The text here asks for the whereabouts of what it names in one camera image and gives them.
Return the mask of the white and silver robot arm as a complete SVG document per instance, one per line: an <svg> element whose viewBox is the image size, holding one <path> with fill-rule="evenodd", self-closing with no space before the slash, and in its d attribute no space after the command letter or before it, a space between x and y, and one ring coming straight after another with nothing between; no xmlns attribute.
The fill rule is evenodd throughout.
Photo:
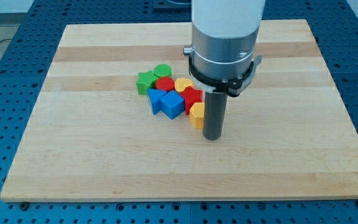
<svg viewBox="0 0 358 224"><path fill-rule="evenodd" d="M245 74L264 7L265 0L192 0L190 74L214 80Z"/></svg>

